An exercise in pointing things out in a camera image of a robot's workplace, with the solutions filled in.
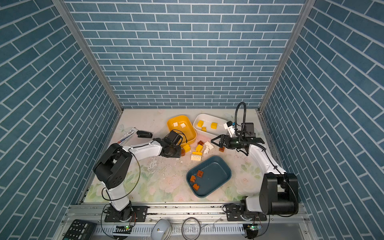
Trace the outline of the yellow lego cube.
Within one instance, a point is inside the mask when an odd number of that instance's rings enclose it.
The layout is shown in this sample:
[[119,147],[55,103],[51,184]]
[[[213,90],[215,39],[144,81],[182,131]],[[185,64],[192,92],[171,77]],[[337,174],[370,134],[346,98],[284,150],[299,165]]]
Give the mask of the yellow lego cube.
[[198,121],[197,126],[198,126],[199,128],[202,128],[203,125],[204,125],[204,121],[202,121],[202,120]]
[[212,124],[211,124],[211,129],[216,130],[217,127],[218,127],[218,124],[217,124],[217,123],[212,123]]

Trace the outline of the yellow lego cube front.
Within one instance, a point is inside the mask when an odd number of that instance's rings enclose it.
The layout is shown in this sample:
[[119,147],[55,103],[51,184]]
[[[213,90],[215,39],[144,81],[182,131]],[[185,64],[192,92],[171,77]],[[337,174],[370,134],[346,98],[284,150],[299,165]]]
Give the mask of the yellow lego cube front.
[[211,129],[216,130],[217,127],[218,127],[218,124],[217,124],[217,123],[212,123],[212,124],[211,124]]

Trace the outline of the white long lego brick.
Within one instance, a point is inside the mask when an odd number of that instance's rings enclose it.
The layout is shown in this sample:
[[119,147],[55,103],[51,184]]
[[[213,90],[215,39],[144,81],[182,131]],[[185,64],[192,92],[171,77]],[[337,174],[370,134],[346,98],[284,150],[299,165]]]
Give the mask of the white long lego brick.
[[191,160],[192,161],[200,162],[202,160],[202,156],[200,156],[200,155],[191,155]]

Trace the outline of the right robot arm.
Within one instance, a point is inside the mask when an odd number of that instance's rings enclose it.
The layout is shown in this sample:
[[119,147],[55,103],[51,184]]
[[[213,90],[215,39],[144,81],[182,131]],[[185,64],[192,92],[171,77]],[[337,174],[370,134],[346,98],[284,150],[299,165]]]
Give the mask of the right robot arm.
[[298,213],[298,179],[269,156],[261,138],[219,135],[211,139],[211,144],[244,153],[256,162],[264,175],[259,195],[241,200],[242,214],[263,213],[291,217]]

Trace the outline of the yellow lego block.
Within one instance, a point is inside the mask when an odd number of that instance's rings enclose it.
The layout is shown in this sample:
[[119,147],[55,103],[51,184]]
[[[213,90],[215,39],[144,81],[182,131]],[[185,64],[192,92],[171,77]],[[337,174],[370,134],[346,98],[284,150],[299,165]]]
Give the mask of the yellow lego block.
[[203,148],[204,147],[202,145],[198,144],[197,147],[196,147],[196,152],[201,153],[203,151]]

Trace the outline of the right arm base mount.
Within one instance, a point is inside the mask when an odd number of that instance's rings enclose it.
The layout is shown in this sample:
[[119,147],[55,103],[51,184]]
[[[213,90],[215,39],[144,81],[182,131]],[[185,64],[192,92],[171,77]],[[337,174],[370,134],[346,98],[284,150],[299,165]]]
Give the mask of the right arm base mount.
[[249,212],[244,210],[238,204],[225,204],[222,206],[222,210],[227,217],[229,222],[240,222],[240,221],[266,221],[267,216],[262,212]]

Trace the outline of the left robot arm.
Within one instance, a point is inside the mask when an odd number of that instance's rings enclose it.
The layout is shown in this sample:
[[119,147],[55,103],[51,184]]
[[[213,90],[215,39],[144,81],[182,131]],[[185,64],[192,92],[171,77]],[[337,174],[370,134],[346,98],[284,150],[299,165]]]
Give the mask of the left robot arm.
[[154,138],[148,143],[135,146],[112,144],[103,153],[93,167],[93,171],[104,184],[111,206],[118,213],[129,210],[131,201],[123,182],[127,176],[132,160],[139,161],[149,157],[180,158],[181,144],[186,140],[184,133],[170,131],[164,138]]

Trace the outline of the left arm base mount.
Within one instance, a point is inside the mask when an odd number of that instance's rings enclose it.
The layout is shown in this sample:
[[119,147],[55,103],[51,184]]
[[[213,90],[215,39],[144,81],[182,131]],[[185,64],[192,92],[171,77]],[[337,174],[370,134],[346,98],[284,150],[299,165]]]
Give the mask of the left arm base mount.
[[147,212],[148,206],[127,206],[120,212],[108,206],[103,210],[106,223],[144,222]]

